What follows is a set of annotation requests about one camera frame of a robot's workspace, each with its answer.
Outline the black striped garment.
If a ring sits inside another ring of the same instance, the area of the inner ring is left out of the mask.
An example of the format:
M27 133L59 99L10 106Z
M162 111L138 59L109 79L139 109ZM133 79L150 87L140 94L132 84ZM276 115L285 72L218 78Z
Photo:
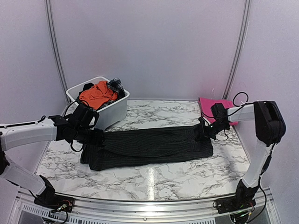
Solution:
M88 145L80 162L91 170L185 162L213 155L210 139L197 139L197 125L104 133L101 146Z

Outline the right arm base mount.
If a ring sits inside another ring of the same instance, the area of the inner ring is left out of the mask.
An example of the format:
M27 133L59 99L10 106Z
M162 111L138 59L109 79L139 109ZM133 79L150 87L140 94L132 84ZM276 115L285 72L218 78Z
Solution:
M252 197L238 200L236 196L229 196L218 198L213 202L213 207L219 214L253 208L255 205L256 201Z

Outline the magenta pink trousers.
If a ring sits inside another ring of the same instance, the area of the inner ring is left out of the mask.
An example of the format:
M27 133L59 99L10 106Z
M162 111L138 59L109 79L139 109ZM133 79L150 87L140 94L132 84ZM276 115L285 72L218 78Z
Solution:
M203 117L206 118L210 123L215 122L215 119L212 118L213 114L211 111L211 107L216 103L222 103L225 109L229 109L234 107L232 101L225 99L209 99L199 97L198 104L200 107L200 111L204 113Z

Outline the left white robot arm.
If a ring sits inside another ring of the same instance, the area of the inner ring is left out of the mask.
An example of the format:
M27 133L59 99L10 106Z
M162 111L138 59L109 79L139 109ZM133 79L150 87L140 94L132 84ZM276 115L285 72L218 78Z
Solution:
M104 132L87 122L62 117L60 115L43 117L39 121L3 125L0 128L0 177L13 184L31 191L37 201L54 208L59 204L59 197L51 183L42 176L35 175L13 162L5 152L19 146L43 141L65 140L82 145L101 146Z

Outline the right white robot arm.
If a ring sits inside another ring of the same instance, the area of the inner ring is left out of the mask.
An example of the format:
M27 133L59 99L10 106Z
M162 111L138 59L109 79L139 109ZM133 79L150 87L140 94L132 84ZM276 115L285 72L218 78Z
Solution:
M286 132L286 125L275 101L255 101L228 109L222 103L216 103L211 107L211 111L215 120L212 124L206 125L203 117L199 118L200 124L196 131L199 140L215 139L219 132L229 130L233 122L255 122L257 152L239 181L235 196L230 200L234 208L241 209L258 191L261 176L270 164L274 146Z

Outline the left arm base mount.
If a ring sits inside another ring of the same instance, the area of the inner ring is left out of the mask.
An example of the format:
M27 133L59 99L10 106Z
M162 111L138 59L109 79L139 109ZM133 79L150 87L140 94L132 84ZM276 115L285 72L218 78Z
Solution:
M75 199L73 197L57 195L53 192L42 193L36 195L34 203L46 208L50 208L55 212L66 211L72 212Z

